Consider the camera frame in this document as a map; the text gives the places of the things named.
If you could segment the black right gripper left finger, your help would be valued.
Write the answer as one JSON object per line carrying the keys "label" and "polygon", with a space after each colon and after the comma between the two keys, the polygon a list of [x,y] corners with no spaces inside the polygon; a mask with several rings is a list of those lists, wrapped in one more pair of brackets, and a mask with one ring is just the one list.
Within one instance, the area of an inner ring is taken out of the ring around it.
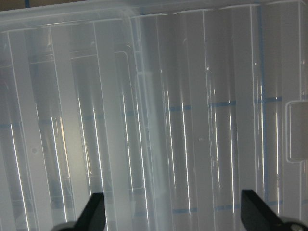
{"label": "black right gripper left finger", "polygon": [[73,226],[74,231],[103,231],[106,226],[104,194],[93,193],[80,217]]}

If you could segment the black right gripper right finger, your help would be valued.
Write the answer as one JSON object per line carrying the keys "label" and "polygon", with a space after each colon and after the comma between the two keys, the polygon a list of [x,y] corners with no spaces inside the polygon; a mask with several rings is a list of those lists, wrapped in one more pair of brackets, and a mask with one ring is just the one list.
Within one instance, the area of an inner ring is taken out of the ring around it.
{"label": "black right gripper right finger", "polygon": [[242,190],[241,192],[241,221],[247,231],[289,230],[253,190]]}

